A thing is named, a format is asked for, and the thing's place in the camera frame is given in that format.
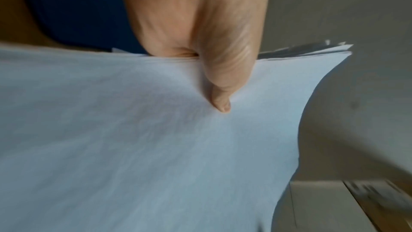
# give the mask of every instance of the paper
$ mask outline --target paper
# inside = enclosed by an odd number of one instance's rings
[[[0,231],[270,231],[322,77],[350,52],[261,60],[222,114],[198,61],[0,50]]]

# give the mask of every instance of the white paper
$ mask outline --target white paper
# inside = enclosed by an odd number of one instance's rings
[[[222,114],[198,61],[0,50],[0,231],[270,231],[315,86],[350,52],[258,61]]]

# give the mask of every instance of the blue fabric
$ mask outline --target blue fabric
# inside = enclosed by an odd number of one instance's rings
[[[42,30],[58,42],[147,53],[134,36],[123,0],[26,0]]]

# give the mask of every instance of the beige wall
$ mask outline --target beige wall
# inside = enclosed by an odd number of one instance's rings
[[[412,173],[411,20],[412,0],[270,0],[262,50],[355,44],[308,103],[297,178]]]

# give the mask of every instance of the skin wrinkle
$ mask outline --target skin wrinkle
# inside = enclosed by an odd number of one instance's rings
[[[268,0],[125,0],[132,29],[152,55],[199,55],[220,111],[246,84],[260,48]]]

